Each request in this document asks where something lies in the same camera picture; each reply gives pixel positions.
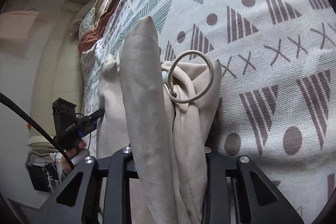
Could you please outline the left hand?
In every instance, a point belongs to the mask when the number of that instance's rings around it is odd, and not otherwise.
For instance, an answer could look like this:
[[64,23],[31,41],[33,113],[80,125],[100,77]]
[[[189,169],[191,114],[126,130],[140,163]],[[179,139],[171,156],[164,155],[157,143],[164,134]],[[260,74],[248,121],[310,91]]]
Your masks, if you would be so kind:
[[[86,146],[86,142],[83,139],[80,139],[75,142],[75,146],[72,149],[66,152],[74,166],[78,165],[80,161],[90,155],[90,151],[86,148]],[[63,156],[61,158],[61,164],[63,173],[67,176],[71,172],[72,168]]]

